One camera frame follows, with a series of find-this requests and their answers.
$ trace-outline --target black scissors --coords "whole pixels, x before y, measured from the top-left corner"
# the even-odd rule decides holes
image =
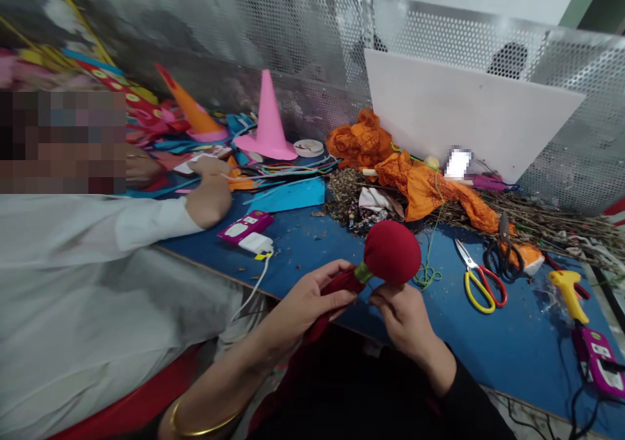
[[[501,249],[501,244],[505,243],[507,249],[504,252]],[[514,253],[519,262],[519,268],[510,262],[510,256]],[[494,272],[500,277],[513,281],[521,274],[525,269],[525,262],[519,252],[519,249],[514,246],[510,240],[510,221],[508,220],[508,214],[501,214],[499,219],[499,239],[491,241],[488,249],[484,252],[484,265],[486,269]]]

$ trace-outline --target white board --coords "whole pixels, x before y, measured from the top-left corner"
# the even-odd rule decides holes
[[[584,94],[365,49],[373,110],[395,145],[443,164],[471,149],[516,183]]]

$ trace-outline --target white sleeve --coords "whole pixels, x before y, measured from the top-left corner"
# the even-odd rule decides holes
[[[202,231],[187,212],[187,198],[148,201],[129,201],[115,218],[120,252],[128,254],[160,240]]]
[[[0,269],[102,263],[160,240],[201,232],[186,198],[0,197]]]

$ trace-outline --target blue tabletop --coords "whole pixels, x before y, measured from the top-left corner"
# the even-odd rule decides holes
[[[162,242],[167,250],[248,285],[254,285],[254,276],[260,275],[263,263],[254,260],[251,253],[232,247],[216,234],[243,217],[248,206],[247,193],[238,193],[226,219],[213,230]],[[274,223],[263,234],[273,240],[275,256],[260,289],[283,298],[298,279],[313,269],[338,258],[360,263],[364,239],[339,226],[329,216],[312,217],[321,207],[310,207],[274,215]],[[535,282],[518,279],[507,285],[508,304],[491,315],[479,313],[471,306],[464,290],[464,263],[461,261],[454,238],[465,243],[471,256],[482,263],[483,240],[459,228],[439,226],[417,235],[425,261],[428,242],[434,244],[430,265],[442,272],[443,278],[424,292],[424,300],[436,333],[448,342],[458,358],[479,382],[534,405],[557,416],[570,419],[570,401],[581,386],[581,374],[568,330],[558,317],[542,313],[540,292],[536,289],[547,279],[546,266],[535,276]],[[563,268],[584,272],[576,261],[555,257]],[[375,279],[373,287],[381,282]],[[581,281],[592,289],[586,278]],[[382,342],[389,342],[382,317],[377,309],[367,305],[370,289],[360,296],[357,304],[339,318],[339,323],[358,333]],[[589,327],[608,337],[621,363],[625,362],[618,350],[612,332],[593,296],[584,302],[584,311],[590,318]],[[577,402],[578,424],[590,417],[596,402],[591,388]],[[625,407],[602,404],[592,429],[612,438],[625,438]]]

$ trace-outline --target yellow-handled scissors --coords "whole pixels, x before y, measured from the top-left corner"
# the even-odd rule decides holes
[[[455,241],[458,252],[460,253],[460,256],[462,256],[465,264],[467,265],[467,271],[464,273],[464,288],[467,291],[467,297],[469,297],[469,300],[471,301],[473,306],[482,313],[491,314],[495,311],[495,308],[501,308],[506,305],[506,303],[508,302],[508,294],[505,287],[503,286],[503,282],[501,282],[501,279],[499,279],[499,277],[497,277],[495,273],[473,261],[473,259],[471,259],[471,255],[464,247],[462,242],[458,241],[458,239],[456,239]],[[478,271],[480,278],[482,279],[481,281],[473,273],[474,269]],[[495,296],[493,295],[492,290],[490,290],[490,285],[486,280],[486,276],[489,276],[491,279],[493,279],[496,285],[501,289],[501,293],[503,294],[503,299],[501,302],[495,300]],[[480,305],[475,297],[473,297],[473,294],[471,293],[471,281],[475,283],[480,292],[482,292],[484,297],[486,297],[486,300],[489,304],[488,308]]]

